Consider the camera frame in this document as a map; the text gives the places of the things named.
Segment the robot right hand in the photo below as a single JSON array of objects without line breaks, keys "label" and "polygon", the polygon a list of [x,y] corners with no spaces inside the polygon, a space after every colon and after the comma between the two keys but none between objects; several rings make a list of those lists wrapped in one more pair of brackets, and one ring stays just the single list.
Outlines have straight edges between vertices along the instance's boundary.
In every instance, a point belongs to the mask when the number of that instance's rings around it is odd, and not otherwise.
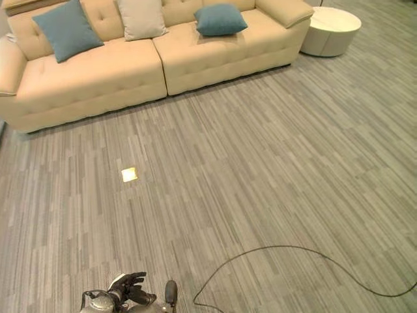
[{"label": "robot right hand", "polygon": [[168,280],[165,285],[165,302],[170,308],[175,308],[178,300],[178,286],[174,280]]}]

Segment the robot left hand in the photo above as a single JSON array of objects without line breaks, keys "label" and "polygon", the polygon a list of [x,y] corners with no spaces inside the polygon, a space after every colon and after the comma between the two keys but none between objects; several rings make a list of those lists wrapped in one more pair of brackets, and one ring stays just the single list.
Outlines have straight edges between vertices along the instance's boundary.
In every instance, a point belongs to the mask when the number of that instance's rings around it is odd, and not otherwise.
[{"label": "robot left hand", "polygon": [[131,300],[139,305],[151,305],[157,299],[153,293],[142,290],[146,272],[135,272],[119,275],[109,287],[108,293],[116,295],[120,303]]}]

